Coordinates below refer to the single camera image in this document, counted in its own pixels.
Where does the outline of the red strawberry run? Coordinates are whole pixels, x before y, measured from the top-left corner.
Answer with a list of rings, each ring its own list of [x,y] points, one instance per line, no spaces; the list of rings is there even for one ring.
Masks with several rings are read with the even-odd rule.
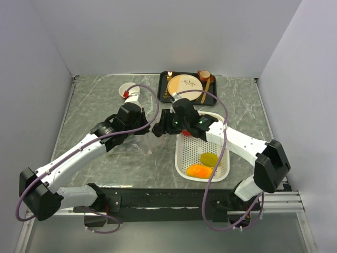
[[[186,130],[183,130],[182,132],[181,132],[183,135],[186,135],[186,136],[190,136],[191,134],[188,132],[188,131],[186,131]]]

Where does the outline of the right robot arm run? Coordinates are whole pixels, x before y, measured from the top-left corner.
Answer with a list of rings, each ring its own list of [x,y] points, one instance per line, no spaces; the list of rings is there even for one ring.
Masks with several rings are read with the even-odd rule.
[[[254,167],[254,173],[241,181],[230,197],[231,206],[236,210],[244,209],[249,200],[259,193],[274,193],[290,171],[290,163],[279,141],[266,142],[243,134],[227,126],[214,114],[197,111],[188,99],[179,99],[170,109],[163,109],[160,121],[152,128],[157,137],[182,131],[218,144]]]

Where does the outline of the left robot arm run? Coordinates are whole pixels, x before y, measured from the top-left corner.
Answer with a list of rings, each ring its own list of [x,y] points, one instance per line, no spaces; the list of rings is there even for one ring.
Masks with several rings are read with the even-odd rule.
[[[19,175],[20,201],[39,221],[72,204],[100,211],[105,199],[95,189],[85,186],[66,193],[62,184],[86,164],[122,144],[130,135],[143,135],[149,131],[144,109],[134,103],[125,103],[116,114],[96,124],[84,139],[54,161],[36,171],[25,168]]]

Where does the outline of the clear zip top bag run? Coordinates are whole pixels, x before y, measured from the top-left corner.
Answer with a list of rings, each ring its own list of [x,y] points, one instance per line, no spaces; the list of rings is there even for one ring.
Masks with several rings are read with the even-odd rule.
[[[140,153],[151,155],[155,148],[161,146],[165,141],[165,136],[156,137],[151,131],[145,135],[130,135],[121,145],[114,147],[111,154]]]

